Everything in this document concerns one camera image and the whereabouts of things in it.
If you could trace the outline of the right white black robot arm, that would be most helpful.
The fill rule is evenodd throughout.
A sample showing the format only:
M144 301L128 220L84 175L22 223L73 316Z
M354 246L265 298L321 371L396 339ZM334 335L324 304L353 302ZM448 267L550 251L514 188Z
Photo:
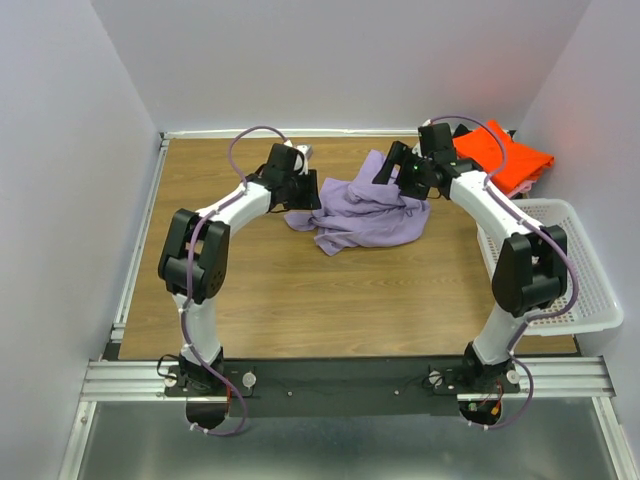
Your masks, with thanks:
M401 195L417 200L437 190L464 209L498 247L489 318L460 365L435 381L456 393L482 392L513 367L515 347L530 324L566 291L576 290L567 234L525 214L476 160L458 154L448 124L427 123L418 136L415 148L393 142L373 181L393 182Z

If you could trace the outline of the purple t shirt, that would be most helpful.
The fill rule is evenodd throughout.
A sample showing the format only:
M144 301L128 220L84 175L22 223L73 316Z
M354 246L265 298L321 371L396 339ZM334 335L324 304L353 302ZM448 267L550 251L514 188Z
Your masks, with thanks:
M327 178L319 192L321 207L290 212L286 224L299 232L313 231L315 244L328 256L346 248L395 247L421 237L431 206L400 194L394 183L372 182L386 159L371 150L351 181Z

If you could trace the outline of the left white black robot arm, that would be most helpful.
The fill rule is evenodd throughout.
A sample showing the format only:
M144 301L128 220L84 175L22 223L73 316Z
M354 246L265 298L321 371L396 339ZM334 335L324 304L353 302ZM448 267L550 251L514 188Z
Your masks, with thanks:
M223 378L215 297L226 278L233 236L280 205L286 210L317 210L317 171L312 147L290 141L272 146L266 163L214 204L173 215L160 255L158 275L178 309L183 346L178 370L166 381L192 387L201 395L231 390Z

